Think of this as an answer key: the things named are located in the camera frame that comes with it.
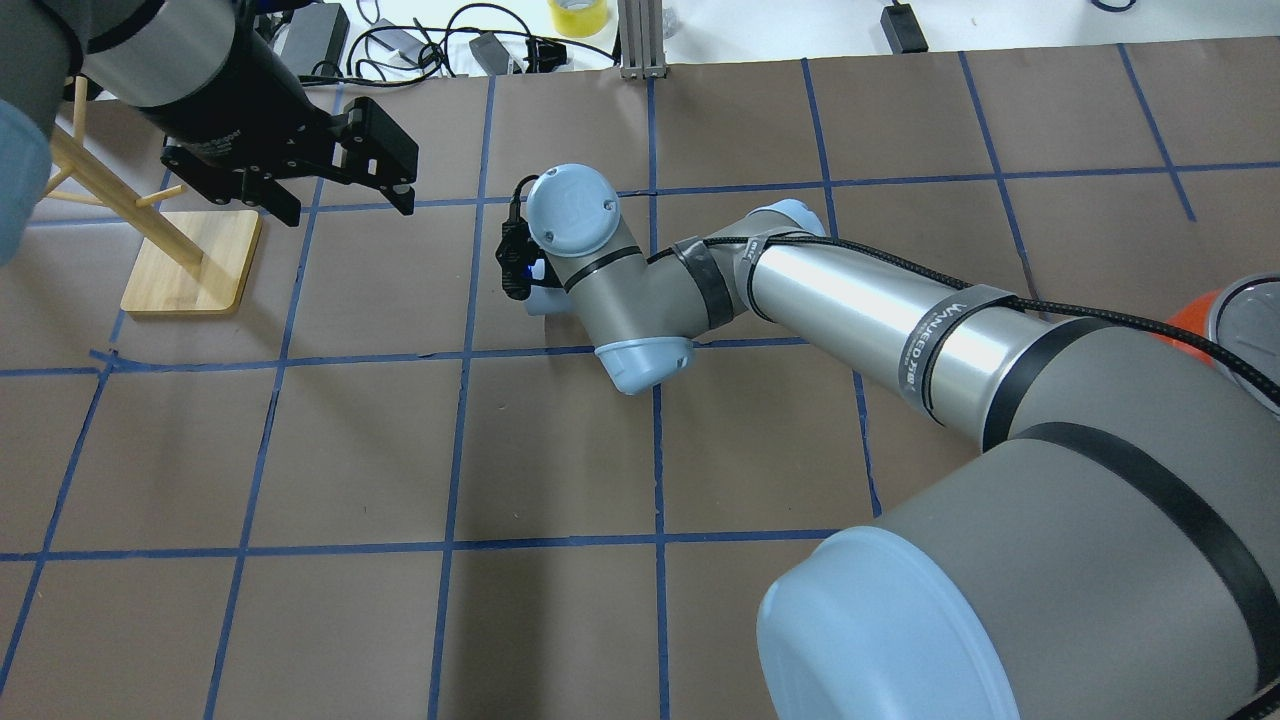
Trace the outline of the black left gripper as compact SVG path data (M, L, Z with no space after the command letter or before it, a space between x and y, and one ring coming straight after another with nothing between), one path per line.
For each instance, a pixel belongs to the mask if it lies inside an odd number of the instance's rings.
M265 210L297 227L301 201L280 183L321 177L376 190L399 214L415 210L419 145L371 97L328 114L253 28L255 1L165 1L165 40L186 47L160 69L195 70L193 88L165 102L132 102L172 141L161 164L216 205Z

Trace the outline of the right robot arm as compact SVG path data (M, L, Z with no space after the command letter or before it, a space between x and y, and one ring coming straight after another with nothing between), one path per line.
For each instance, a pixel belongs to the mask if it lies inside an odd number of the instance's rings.
M750 313L973 441L764 593L781 719L1234 719L1277 710L1277 375L1216 336L970 284L785 200L648 256L598 170L515 192L614 387Z

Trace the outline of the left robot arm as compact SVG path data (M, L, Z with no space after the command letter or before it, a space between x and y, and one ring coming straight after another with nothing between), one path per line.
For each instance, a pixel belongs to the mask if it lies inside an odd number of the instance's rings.
M1 9L3 260L12 260L52 167L65 87L83 76L168 138L161 160L218 205L296 225L284 187L317 177L376 190L412 214L419 145L372 99L324 111L256 31L298 1L5 1Z

